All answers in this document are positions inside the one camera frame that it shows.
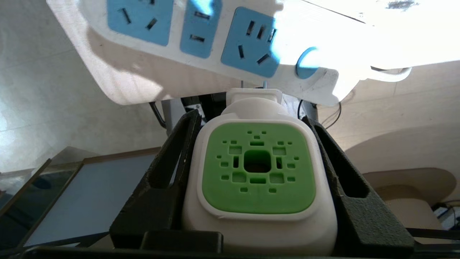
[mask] socket hole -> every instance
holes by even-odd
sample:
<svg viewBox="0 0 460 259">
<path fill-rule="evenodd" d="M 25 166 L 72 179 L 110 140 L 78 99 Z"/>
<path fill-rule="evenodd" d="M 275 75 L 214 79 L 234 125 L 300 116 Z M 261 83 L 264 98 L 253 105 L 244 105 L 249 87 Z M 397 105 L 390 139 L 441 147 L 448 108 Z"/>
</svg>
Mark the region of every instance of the socket hole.
<svg viewBox="0 0 460 259">
<path fill-rule="evenodd" d="M 280 157 L 276 158 L 276 168 L 283 169 L 283 162 L 281 161 Z"/>
<path fill-rule="evenodd" d="M 195 12 L 195 16 L 206 19 L 206 20 L 209 20 L 209 18 L 211 18 L 210 15 L 204 14 L 202 12 Z"/>
<path fill-rule="evenodd" d="M 266 61 L 267 58 L 269 58 L 270 55 L 269 54 L 265 54 L 263 57 L 261 57 L 259 60 L 257 60 L 257 64 L 261 64 L 262 62 Z"/>
<path fill-rule="evenodd" d="M 203 38 L 203 37 L 196 36 L 196 35 L 193 35 L 193 34 L 190 35 L 190 39 L 193 40 L 193 41 L 204 42 L 204 38 Z"/>
<path fill-rule="evenodd" d="M 275 156 L 285 156 L 286 148 L 285 147 L 273 147 L 273 154 Z"/>
<path fill-rule="evenodd" d="M 231 175 L 232 182 L 246 182 L 246 174 L 243 172 L 234 172 Z"/>
<path fill-rule="evenodd" d="M 248 26 L 247 31 L 246 31 L 246 35 L 248 35 L 248 36 L 251 35 L 251 33 L 252 33 L 253 29 L 254 29 L 254 24 L 255 24 L 255 21 L 251 21 L 249 23 L 249 26 Z"/>
<path fill-rule="evenodd" d="M 251 146 L 263 146 L 264 142 L 263 141 L 251 141 L 249 143 L 249 145 L 251 145 Z"/>
<path fill-rule="evenodd" d="M 251 178 L 249 180 L 249 183 L 255 183 L 255 184 L 266 184 L 267 180 L 265 178 Z"/>
<path fill-rule="evenodd" d="M 257 38 L 260 40 L 260 38 L 262 38 L 262 36 L 264 35 L 264 31 L 265 31 L 265 25 L 262 25 L 260 27 L 260 30 L 259 30 L 259 33 L 257 34 Z"/>
<path fill-rule="evenodd" d="M 242 153 L 241 146 L 230 146 L 229 147 L 229 154 L 230 155 L 240 155 Z"/>
<path fill-rule="evenodd" d="M 146 28 L 147 28 L 148 30 L 150 30 L 150 29 L 153 27 L 153 25 L 155 25 L 156 22 L 157 22 L 157 19 L 153 18 L 153 19 L 150 21 L 150 23 L 146 26 Z"/>
<path fill-rule="evenodd" d="M 266 173 L 271 169 L 271 156 L 265 150 L 248 150 L 244 153 L 244 169 L 252 173 Z"/>
<path fill-rule="evenodd" d="M 240 164 L 239 157 L 233 157 L 233 168 L 238 168 L 239 164 Z"/>
<path fill-rule="evenodd" d="M 243 59 L 244 58 L 243 45 L 238 46 L 238 51 L 240 52 L 240 58 Z"/>
<path fill-rule="evenodd" d="M 130 24 L 131 19 L 129 18 L 129 15 L 128 15 L 128 12 L 126 11 L 126 8 L 121 8 L 119 11 L 123 13 L 123 16 L 125 17 L 126 22 L 128 24 Z"/>
<path fill-rule="evenodd" d="M 270 36 L 268 36 L 268 42 L 271 42 L 275 37 L 276 29 L 272 29 L 270 32 Z"/>
<path fill-rule="evenodd" d="M 282 173 L 271 173 L 270 183 L 284 183 L 284 175 Z"/>
</svg>

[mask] green grid pattern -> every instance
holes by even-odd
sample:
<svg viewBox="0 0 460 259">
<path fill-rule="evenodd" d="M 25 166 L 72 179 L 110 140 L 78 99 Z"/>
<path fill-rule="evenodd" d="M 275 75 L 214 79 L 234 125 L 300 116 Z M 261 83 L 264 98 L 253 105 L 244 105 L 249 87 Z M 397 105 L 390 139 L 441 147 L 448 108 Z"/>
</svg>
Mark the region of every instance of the green grid pattern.
<svg viewBox="0 0 460 259">
<path fill-rule="evenodd" d="M 316 195 L 305 136 L 288 124 L 217 127 L 209 136 L 202 181 L 208 203 L 226 212 L 297 213 Z"/>
</svg>

